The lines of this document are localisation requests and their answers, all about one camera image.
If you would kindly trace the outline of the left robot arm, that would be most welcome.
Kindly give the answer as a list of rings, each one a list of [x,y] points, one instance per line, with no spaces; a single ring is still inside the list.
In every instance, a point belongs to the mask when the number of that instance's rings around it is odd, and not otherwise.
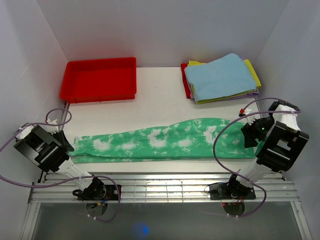
[[[62,130],[51,133],[40,125],[24,127],[15,137],[14,148],[43,172],[74,178],[78,189],[72,194],[80,201],[102,200],[107,196],[104,183],[77,167],[69,156],[74,148]]]

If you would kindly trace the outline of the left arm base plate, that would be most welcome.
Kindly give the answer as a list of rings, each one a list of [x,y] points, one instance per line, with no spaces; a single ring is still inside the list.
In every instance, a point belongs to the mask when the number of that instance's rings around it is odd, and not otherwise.
[[[105,184],[102,190],[91,195],[84,194],[84,192],[80,189],[76,189],[72,191],[72,195],[75,196],[79,201],[118,201],[118,193],[121,194],[122,185],[118,184],[117,187],[118,188],[111,184]]]

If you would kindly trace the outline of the green tie-dye trousers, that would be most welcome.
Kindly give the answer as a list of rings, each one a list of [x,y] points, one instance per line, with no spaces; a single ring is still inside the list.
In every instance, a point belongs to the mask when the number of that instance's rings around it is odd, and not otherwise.
[[[122,133],[77,136],[70,156],[75,163],[252,159],[253,148],[244,147],[242,122],[224,127],[222,118],[190,119]]]

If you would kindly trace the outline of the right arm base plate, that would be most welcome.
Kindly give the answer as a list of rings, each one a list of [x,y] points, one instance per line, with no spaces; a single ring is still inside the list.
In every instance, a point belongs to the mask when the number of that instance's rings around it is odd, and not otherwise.
[[[256,194],[253,188],[234,186],[228,183],[213,183],[208,186],[211,200],[255,200]]]

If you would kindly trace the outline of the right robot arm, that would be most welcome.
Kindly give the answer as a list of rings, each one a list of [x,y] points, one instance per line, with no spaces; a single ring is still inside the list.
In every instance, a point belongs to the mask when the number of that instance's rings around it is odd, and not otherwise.
[[[232,198],[246,197],[254,192],[253,184],[271,173],[288,171],[309,140],[298,127],[299,108],[278,100],[269,107],[269,115],[248,120],[241,128],[245,148],[256,148],[255,160],[238,174],[232,174],[225,187]]]

